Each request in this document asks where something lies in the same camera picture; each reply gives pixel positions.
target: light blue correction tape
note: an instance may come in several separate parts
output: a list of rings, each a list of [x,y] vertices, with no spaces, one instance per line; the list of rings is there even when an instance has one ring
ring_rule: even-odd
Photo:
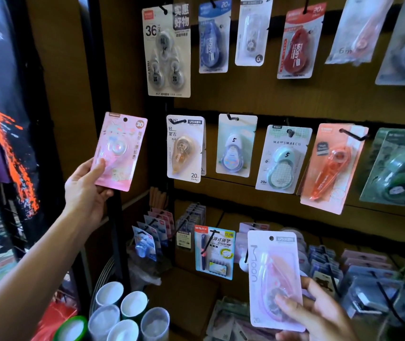
[[[289,146],[283,146],[277,149],[274,154],[275,166],[269,171],[267,180],[274,189],[288,189],[293,183],[294,175],[294,149]]]
[[[243,167],[242,140],[240,135],[231,134],[226,141],[225,154],[222,158],[223,166],[229,172],[238,172]]]

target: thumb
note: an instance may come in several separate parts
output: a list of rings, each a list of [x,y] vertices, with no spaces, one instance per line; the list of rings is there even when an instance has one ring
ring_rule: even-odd
[[[95,184],[95,181],[105,171],[106,162],[103,158],[98,158],[96,165],[83,177],[85,181],[91,184]]]
[[[310,333],[317,333],[325,325],[323,318],[311,313],[290,298],[276,295],[275,302],[286,315],[302,324]]]

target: red correction tape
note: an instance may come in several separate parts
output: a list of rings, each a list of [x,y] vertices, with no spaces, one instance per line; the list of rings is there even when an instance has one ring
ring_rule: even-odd
[[[291,39],[288,54],[286,55],[284,66],[288,73],[299,73],[307,63],[307,51],[310,36],[304,28],[296,31]]]
[[[323,196],[326,190],[335,181],[340,172],[346,169],[351,159],[351,147],[339,147],[330,150],[329,157],[324,164],[323,170],[316,178],[310,200],[314,201]]]

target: wooden display wall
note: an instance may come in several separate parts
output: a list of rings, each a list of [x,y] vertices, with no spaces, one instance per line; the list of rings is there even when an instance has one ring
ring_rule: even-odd
[[[310,4],[327,1],[328,10],[342,9],[346,0],[310,0]],[[175,0],[188,2],[193,12],[191,23],[198,23],[198,5],[208,0]],[[239,2],[233,0],[231,18],[239,17]],[[274,0],[272,16],[303,7],[305,0]],[[381,34],[371,63],[360,67],[350,64],[325,65],[333,35],[322,35],[313,76],[306,80],[278,80],[281,38],[268,40],[265,62],[261,67],[238,67],[234,63],[236,46],[231,44],[229,69],[226,74],[199,74],[198,46],[192,47],[192,96],[175,98],[175,108],[217,110],[261,115],[283,115],[327,118],[347,121],[395,123],[405,128],[405,87],[377,86],[381,66],[391,33]],[[371,141],[367,141],[342,215],[335,215],[300,204],[296,195],[256,190],[265,128],[258,128],[253,147],[250,177],[217,174],[217,125],[207,125],[207,175],[201,183],[175,180],[175,187],[249,206],[297,215],[310,220],[355,229],[405,242],[405,207],[359,201],[365,183],[362,166]],[[310,143],[306,162],[313,142]]]

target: pink correction tape package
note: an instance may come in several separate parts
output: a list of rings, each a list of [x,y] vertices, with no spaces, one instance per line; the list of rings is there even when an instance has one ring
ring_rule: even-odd
[[[113,112],[105,114],[92,168],[98,158],[106,160],[106,168],[95,184],[130,190],[146,125],[145,118]]]
[[[254,327],[305,331],[282,312],[277,296],[302,305],[296,235],[292,232],[248,232],[248,280],[250,322]]]

